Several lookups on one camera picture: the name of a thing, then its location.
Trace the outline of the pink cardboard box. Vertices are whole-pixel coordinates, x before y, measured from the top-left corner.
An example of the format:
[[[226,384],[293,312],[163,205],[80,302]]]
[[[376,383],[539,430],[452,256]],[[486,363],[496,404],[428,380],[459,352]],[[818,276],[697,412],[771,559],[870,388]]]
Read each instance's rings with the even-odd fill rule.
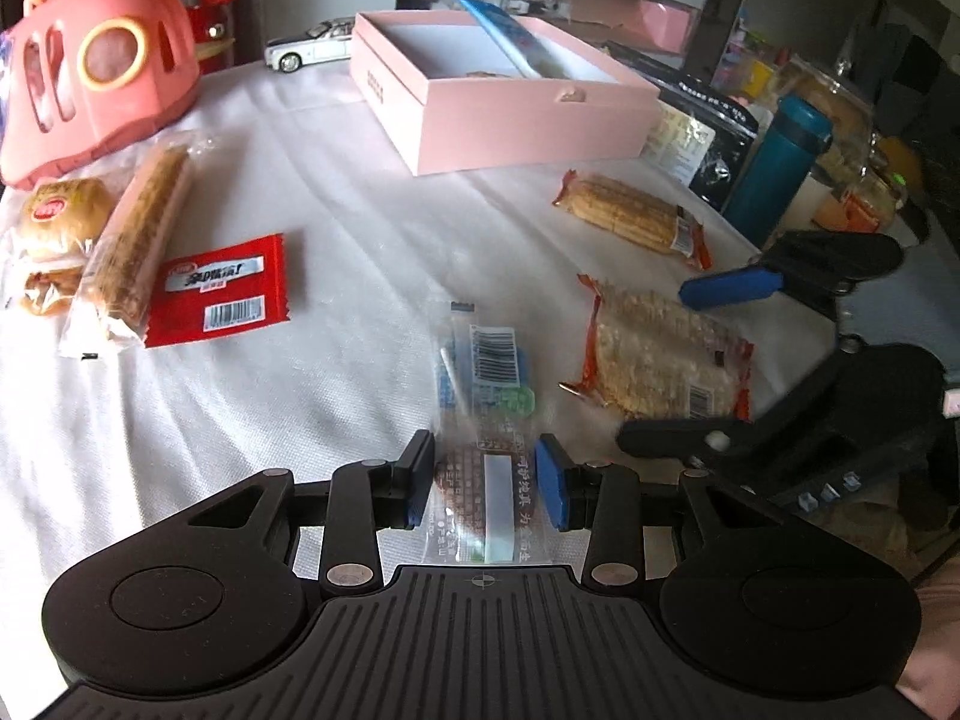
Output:
[[[547,21],[523,25],[562,78],[519,75],[463,11],[355,16],[350,75],[412,174],[640,156],[658,87]]]

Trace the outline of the white toy car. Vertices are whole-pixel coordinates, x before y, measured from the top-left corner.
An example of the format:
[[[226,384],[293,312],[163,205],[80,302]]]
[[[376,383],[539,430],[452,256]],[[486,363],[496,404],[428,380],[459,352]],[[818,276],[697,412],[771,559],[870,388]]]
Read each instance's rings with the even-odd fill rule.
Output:
[[[295,36],[270,39],[263,49],[263,61],[270,70],[295,73],[311,65],[347,60],[352,54],[355,18],[335,18],[317,23]]]

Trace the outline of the yellow mini bread packet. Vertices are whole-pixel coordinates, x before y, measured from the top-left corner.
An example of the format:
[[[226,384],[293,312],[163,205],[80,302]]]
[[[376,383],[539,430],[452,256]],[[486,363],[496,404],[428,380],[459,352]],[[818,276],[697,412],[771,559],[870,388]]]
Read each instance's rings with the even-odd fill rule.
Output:
[[[112,210],[114,195],[96,177],[39,185],[14,227],[18,249],[33,262],[87,257]]]

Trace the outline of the white tablecloth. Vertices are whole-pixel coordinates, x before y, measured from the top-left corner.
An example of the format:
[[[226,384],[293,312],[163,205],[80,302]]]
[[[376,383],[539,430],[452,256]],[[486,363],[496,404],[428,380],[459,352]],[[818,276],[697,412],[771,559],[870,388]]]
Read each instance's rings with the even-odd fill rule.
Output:
[[[60,356],[53,323],[2,319],[2,710],[64,681],[41,606],[75,562],[263,468],[327,478],[392,458],[436,408],[439,314],[469,301],[529,358],[535,424],[608,458],[619,422],[568,395],[587,278],[674,296],[688,271],[553,206],[562,166],[415,177],[345,65],[208,76],[189,125],[213,148],[169,255],[278,232],[290,317],[202,343]]]

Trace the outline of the black snack bag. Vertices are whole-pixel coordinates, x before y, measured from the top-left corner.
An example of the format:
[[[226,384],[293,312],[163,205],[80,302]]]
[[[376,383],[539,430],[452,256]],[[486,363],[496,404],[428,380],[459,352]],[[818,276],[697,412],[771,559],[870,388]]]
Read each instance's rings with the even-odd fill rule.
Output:
[[[633,47],[607,41],[604,49],[659,90],[661,123],[647,137],[643,156],[721,211],[754,148],[757,119],[695,76]]]

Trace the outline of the clear blue-label snack packet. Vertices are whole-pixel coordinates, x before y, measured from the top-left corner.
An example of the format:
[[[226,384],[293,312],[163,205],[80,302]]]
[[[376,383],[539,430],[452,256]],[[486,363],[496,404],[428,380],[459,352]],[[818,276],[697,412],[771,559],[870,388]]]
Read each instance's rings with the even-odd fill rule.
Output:
[[[539,394],[526,339],[477,304],[434,316],[436,461],[423,515],[428,564],[548,566],[562,561],[539,494]]]

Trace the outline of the pink toy carrier basket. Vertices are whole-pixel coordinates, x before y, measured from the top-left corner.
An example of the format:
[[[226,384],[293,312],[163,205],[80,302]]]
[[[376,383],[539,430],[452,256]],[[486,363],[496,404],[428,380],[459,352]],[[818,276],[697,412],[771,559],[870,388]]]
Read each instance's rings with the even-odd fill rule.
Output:
[[[2,32],[2,182],[31,188],[155,135],[199,85],[181,0],[23,0]]]

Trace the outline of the blue snack packet in box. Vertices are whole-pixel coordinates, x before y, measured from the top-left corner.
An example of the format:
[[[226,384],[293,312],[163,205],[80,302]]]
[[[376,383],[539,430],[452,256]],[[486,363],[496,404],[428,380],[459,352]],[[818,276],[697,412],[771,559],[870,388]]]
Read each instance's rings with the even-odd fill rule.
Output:
[[[519,71],[519,75],[553,80],[568,78],[562,62],[556,60],[534,32],[506,10],[485,0],[457,0],[457,3],[477,21],[478,26]]]

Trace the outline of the glass jar with lid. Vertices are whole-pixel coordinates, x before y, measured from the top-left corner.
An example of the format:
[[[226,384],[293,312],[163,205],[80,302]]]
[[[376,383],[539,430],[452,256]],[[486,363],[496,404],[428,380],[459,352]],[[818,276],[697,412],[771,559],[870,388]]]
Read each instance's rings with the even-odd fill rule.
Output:
[[[800,57],[779,72],[779,94],[794,94],[832,122],[832,144],[817,163],[835,184],[849,184],[866,172],[874,144],[874,113],[843,80]]]

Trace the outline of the large rice cracker packet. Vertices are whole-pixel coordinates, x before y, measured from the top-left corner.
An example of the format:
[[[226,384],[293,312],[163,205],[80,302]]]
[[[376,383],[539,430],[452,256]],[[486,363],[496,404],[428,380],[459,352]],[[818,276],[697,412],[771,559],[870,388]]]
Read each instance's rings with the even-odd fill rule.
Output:
[[[754,345],[736,330],[654,291],[578,281],[592,312],[581,375],[562,390],[630,419],[750,416]]]

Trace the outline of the small orange cracker packet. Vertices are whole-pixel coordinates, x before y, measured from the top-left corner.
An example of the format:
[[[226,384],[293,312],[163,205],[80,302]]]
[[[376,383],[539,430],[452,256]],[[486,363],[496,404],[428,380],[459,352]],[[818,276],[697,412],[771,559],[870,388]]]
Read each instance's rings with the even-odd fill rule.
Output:
[[[570,169],[551,202],[590,226],[698,271],[713,268],[703,226],[683,206],[597,172]]]

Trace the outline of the long wafer stick packet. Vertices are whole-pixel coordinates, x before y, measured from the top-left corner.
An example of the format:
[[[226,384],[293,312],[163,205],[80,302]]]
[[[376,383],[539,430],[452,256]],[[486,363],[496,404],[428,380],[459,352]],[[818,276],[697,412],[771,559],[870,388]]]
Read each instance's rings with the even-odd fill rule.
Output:
[[[187,130],[143,153],[78,281],[60,337],[62,355],[99,358],[143,343],[156,275],[209,149],[205,137]]]

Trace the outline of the red snack sachet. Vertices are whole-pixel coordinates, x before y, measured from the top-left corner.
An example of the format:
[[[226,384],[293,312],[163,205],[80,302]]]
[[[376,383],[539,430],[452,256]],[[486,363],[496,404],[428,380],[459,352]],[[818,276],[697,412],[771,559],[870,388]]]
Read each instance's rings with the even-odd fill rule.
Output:
[[[274,232],[163,263],[145,346],[214,340],[289,318],[285,236]]]

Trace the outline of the brown bread packet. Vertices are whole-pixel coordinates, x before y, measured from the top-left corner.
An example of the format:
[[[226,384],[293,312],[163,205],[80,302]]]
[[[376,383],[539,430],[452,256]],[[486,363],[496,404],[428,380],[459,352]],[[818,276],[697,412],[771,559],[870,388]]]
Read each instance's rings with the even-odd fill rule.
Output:
[[[5,281],[3,307],[34,317],[63,314],[73,301],[83,270],[83,262],[16,262]]]

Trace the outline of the teal thermos bottle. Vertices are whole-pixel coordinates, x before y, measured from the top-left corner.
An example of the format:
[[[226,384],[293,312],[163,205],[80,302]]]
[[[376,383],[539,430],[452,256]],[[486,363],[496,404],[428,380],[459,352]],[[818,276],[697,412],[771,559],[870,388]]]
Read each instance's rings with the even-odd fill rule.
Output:
[[[782,96],[722,216],[761,249],[832,140],[833,124],[827,115],[795,94]]]

